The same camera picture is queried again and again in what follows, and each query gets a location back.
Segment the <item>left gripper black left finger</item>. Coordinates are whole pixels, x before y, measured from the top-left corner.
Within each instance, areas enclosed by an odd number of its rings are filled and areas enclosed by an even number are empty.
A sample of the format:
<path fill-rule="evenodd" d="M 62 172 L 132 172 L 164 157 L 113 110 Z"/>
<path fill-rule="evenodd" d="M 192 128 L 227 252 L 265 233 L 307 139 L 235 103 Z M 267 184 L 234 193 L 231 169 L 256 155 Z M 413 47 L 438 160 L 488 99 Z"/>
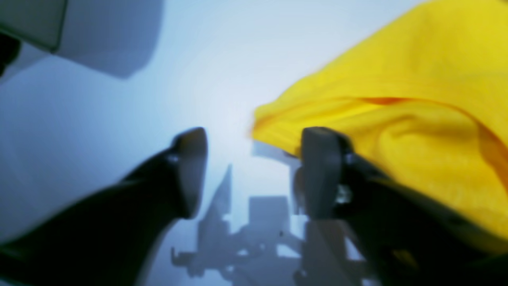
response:
<path fill-rule="evenodd" d="M 159 237 L 201 206 L 208 139 L 176 136 L 118 183 L 1 244 L 1 280 L 17 286 L 134 286 Z"/>

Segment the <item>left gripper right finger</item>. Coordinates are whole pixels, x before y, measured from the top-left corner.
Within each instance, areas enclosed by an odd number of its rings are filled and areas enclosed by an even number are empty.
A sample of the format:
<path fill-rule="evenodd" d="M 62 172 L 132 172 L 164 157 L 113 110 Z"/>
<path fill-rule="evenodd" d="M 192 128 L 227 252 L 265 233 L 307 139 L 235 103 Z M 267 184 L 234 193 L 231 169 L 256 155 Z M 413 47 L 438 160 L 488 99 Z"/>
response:
<path fill-rule="evenodd" d="M 304 128 L 308 216 L 343 220 L 385 286 L 506 286 L 507 240 L 403 186 L 342 133 Z"/>

